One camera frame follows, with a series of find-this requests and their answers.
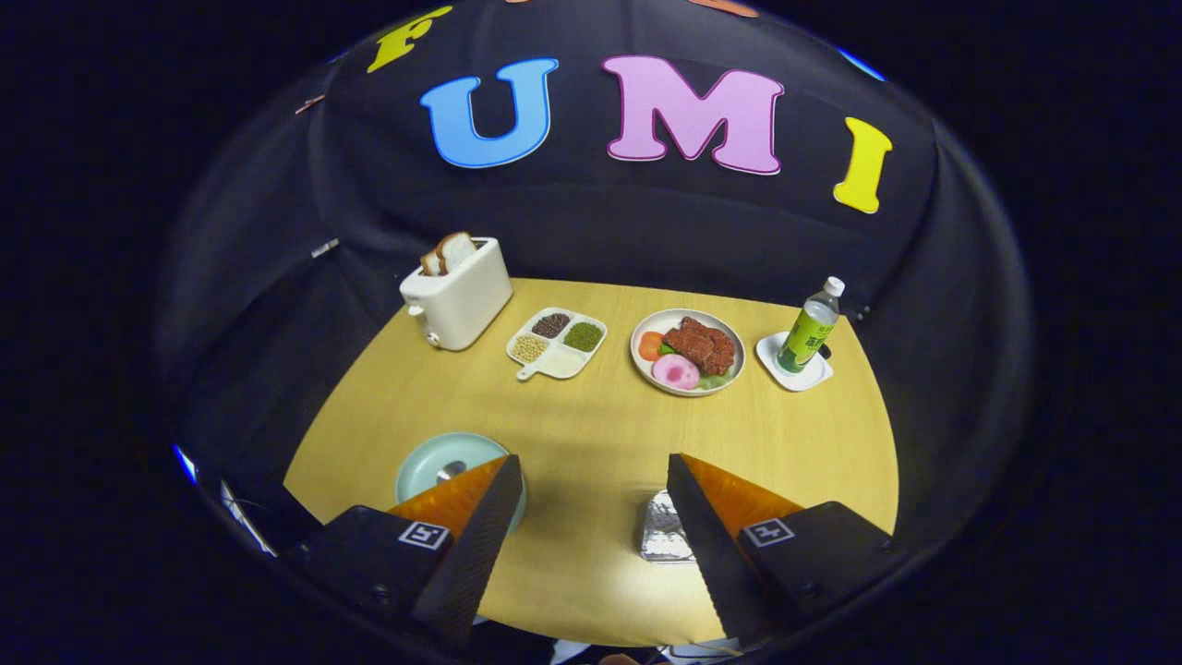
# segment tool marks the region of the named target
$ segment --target toaster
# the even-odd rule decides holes
[[[468,348],[513,294],[496,237],[472,241],[476,253],[455,269],[428,275],[418,266],[398,286],[407,313],[433,347],[452,352]]]

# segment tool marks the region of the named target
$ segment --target letter m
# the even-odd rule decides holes
[[[784,86],[741,70],[722,74],[699,97],[668,60],[650,56],[608,58],[603,69],[619,78],[619,138],[608,144],[617,159],[654,161],[668,152],[656,137],[657,116],[677,149],[696,159],[726,123],[726,138],[712,156],[719,164],[759,175],[780,172],[775,158],[775,99]]]

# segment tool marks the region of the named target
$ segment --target toaster lever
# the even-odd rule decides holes
[[[427,311],[420,305],[410,305],[407,307],[407,314],[418,321],[418,330],[422,332],[423,338],[427,338],[427,344],[437,347],[440,346],[440,337],[431,331],[430,325],[427,322]]]

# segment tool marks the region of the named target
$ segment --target toast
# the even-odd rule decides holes
[[[435,253],[440,257],[440,274],[447,274],[476,253],[476,243],[472,241],[472,235],[468,235],[467,230],[461,230],[440,240]]]
[[[442,274],[442,272],[440,272],[440,256],[435,253],[435,249],[418,256],[418,262],[423,266],[423,274],[429,276],[437,276]]]
[[[460,267],[460,263],[476,253],[476,243],[467,230],[452,233],[440,240],[435,248],[418,256],[420,265],[423,266],[423,274],[429,276],[442,276],[449,270]]]

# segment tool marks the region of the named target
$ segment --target green beans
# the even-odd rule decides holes
[[[603,339],[603,330],[597,325],[579,321],[571,326],[563,344],[580,352],[591,353]]]

